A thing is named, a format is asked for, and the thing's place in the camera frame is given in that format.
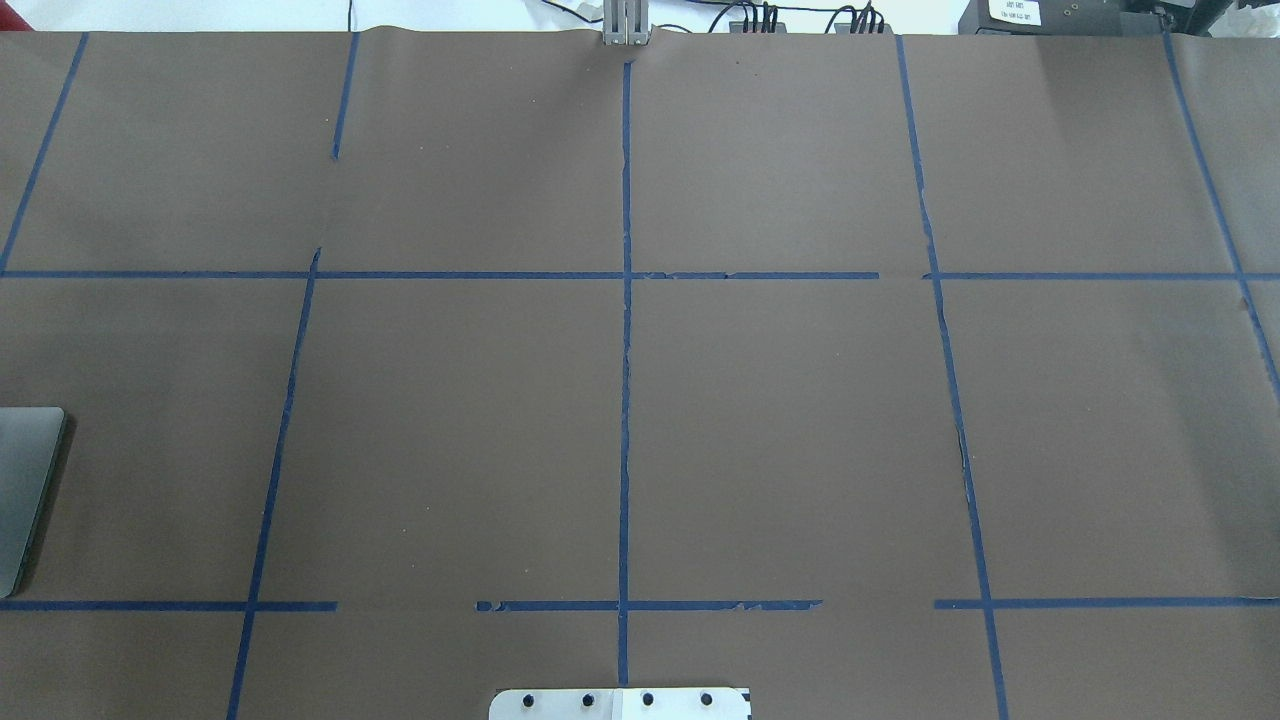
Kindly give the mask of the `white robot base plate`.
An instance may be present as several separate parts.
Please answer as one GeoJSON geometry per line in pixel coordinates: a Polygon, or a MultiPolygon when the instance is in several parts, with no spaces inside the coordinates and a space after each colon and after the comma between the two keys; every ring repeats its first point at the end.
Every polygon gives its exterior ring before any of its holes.
{"type": "Polygon", "coordinates": [[[751,719],[731,687],[556,688],[498,692],[489,719],[751,719]]]}

